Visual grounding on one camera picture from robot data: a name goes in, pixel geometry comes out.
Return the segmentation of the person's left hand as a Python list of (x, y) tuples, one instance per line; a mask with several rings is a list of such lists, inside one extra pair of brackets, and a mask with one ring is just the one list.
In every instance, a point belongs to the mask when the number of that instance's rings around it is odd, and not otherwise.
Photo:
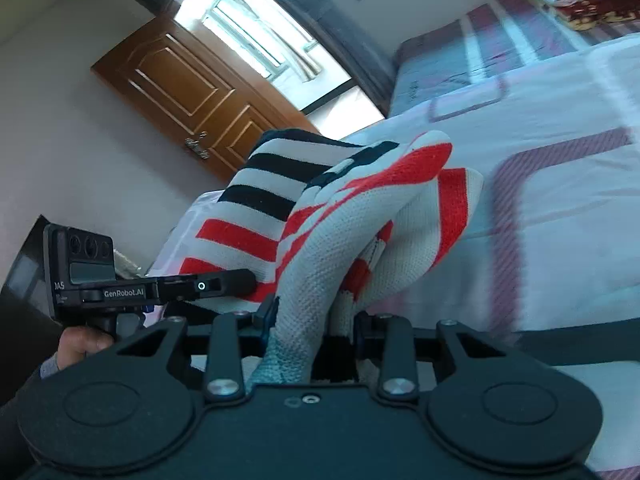
[(112, 344), (113, 338), (110, 335), (90, 327), (66, 328), (58, 342), (56, 365), (59, 370), (65, 370), (67, 367), (81, 362), (86, 356), (111, 347)]

